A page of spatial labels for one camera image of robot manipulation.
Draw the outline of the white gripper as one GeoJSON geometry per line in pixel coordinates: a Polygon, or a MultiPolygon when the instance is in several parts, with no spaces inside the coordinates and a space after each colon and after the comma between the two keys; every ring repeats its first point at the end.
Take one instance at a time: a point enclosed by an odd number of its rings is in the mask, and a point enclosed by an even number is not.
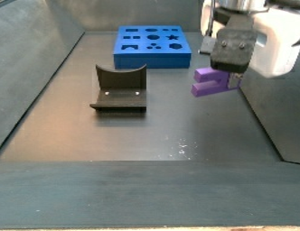
{"type": "MultiPolygon", "coordinates": [[[[218,30],[234,14],[245,14],[255,20],[257,38],[248,69],[267,78],[291,72],[300,53],[300,0],[205,0],[200,53],[212,53],[218,30]]],[[[242,73],[230,74],[229,89],[240,87],[242,78],[242,73]]]]}

